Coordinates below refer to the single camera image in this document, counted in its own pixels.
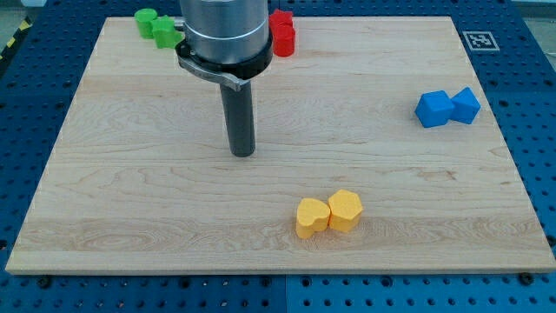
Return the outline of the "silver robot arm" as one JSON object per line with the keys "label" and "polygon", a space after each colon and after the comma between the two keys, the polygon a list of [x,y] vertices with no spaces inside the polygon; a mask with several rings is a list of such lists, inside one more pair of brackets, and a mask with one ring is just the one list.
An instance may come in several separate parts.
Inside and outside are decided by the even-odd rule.
{"label": "silver robot arm", "polygon": [[264,0],[180,0],[190,49],[211,63],[247,61],[268,46]]}

